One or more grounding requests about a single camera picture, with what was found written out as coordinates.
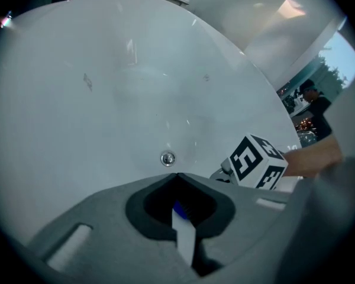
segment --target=white strip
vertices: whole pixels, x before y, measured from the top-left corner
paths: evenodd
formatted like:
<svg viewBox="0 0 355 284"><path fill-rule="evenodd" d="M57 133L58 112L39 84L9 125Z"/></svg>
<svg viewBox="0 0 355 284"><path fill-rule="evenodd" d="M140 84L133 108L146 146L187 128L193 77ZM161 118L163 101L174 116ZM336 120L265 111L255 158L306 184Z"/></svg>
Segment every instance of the white strip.
<svg viewBox="0 0 355 284"><path fill-rule="evenodd" d="M263 198L259 198L258 200L256 200L256 204L258 204L260 206L268 207L268 208L273 208L278 211L283 211L285 208L285 203L278 203L278 202L266 200Z"/></svg>
<svg viewBox="0 0 355 284"><path fill-rule="evenodd" d="M177 251L184 261L191 266L195 252L196 228L189 220L184 220L172 210L172 228L177 232Z"/></svg>
<svg viewBox="0 0 355 284"><path fill-rule="evenodd" d="M88 239L91 230L92 229L87 225L80 225L68 240L48 259L46 262L47 265L58 272L63 271L79 248Z"/></svg>

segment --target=black cap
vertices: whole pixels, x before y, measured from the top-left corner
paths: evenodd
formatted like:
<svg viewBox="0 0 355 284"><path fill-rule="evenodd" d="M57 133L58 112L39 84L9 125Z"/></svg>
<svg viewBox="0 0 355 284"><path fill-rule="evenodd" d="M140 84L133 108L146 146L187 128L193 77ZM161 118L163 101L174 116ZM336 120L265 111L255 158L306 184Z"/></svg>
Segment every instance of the black cap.
<svg viewBox="0 0 355 284"><path fill-rule="evenodd" d="M304 90L306 90L307 88L315 89L315 84L311 79L306 80L303 84L300 85L298 93L302 95L304 93Z"/></svg>

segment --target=bathtub overflow drain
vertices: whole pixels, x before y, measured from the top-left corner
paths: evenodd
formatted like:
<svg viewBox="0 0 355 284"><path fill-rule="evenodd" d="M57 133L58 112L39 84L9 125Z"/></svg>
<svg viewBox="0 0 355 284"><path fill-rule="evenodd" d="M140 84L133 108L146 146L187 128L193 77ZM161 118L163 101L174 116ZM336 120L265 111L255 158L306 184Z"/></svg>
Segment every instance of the bathtub overflow drain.
<svg viewBox="0 0 355 284"><path fill-rule="evenodd" d="M164 151L160 156L160 161L164 166L173 166L176 161L175 154L171 151Z"/></svg>

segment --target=blue object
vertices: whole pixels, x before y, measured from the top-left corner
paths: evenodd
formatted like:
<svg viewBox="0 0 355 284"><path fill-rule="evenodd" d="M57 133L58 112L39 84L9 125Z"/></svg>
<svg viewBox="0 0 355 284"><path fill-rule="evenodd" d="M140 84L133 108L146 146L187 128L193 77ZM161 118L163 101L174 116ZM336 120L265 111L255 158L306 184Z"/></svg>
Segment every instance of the blue object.
<svg viewBox="0 0 355 284"><path fill-rule="evenodd" d="M179 215L181 216L184 220L188 219L187 215L185 214L181 204L179 203L179 201L176 201L175 204L173 205L173 210Z"/></svg>

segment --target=white bathtub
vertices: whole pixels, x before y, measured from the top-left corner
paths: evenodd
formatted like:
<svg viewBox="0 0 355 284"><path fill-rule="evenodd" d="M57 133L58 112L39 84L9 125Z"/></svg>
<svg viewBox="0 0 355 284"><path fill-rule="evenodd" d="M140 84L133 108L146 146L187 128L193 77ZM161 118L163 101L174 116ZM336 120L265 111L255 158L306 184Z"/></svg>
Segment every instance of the white bathtub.
<svg viewBox="0 0 355 284"><path fill-rule="evenodd" d="M1 32L0 223L22 243L101 189L168 172L209 177L246 132L299 146L258 68L169 2L61 2Z"/></svg>

